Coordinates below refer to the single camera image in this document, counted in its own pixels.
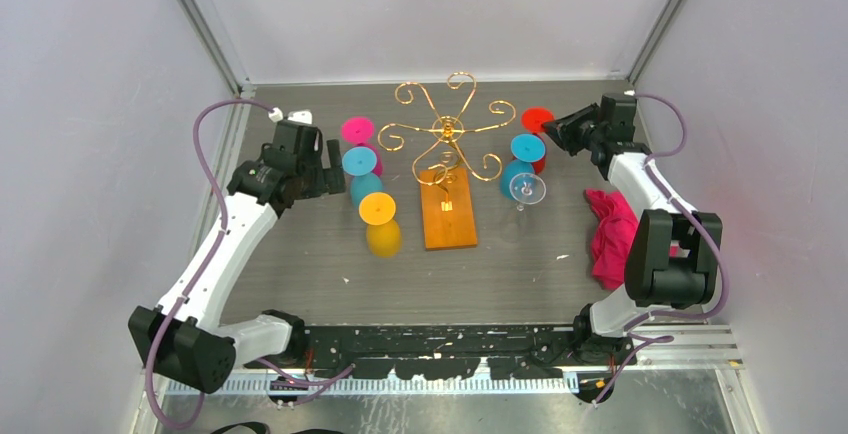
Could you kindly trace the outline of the pink wine glass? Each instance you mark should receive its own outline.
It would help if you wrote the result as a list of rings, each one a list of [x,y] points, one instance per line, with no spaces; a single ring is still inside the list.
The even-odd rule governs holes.
[[[375,134],[374,123],[365,116],[354,116],[348,118],[340,128],[342,139],[353,147],[366,147],[376,156],[376,166],[373,173],[381,177],[383,164],[377,148],[371,143]]]

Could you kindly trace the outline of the red wine glass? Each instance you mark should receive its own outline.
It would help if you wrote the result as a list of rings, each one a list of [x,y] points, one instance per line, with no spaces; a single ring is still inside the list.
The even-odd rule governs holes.
[[[539,106],[528,108],[521,116],[521,124],[525,130],[538,138],[542,143],[545,143],[545,131],[543,125],[553,120],[553,113],[550,110]],[[544,153],[539,160],[532,162],[534,172],[537,175],[540,175],[545,170],[546,164],[547,153]]]

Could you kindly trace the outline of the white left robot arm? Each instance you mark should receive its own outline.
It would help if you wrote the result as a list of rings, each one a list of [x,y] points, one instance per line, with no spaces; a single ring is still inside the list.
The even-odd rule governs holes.
[[[325,140],[308,110],[269,112],[275,130],[255,160],[237,167],[216,197],[225,205],[172,288],[153,308],[139,306],[128,328],[153,373],[204,394],[236,367],[268,358],[298,366],[308,350],[304,321],[275,309],[225,325],[226,301],[260,241],[298,200],[346,190],[340,144]]]

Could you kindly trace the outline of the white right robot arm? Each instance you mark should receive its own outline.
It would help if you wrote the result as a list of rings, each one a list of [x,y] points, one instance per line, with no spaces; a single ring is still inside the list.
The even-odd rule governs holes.
[[[570,352],[584,364],[624,352],[630,332],[656,317],[706,320],[721,312],[729,280],[720,252],[723,223],[685,201],[660,173],[654,152],[634,139],[640,102],[671,101],[647,93],[609,93],[600,102],[546,121],[543,132],[571,156],[586,150],[602,177],[622,195],[639,223],[625,262],[624,283],[575,317]]]

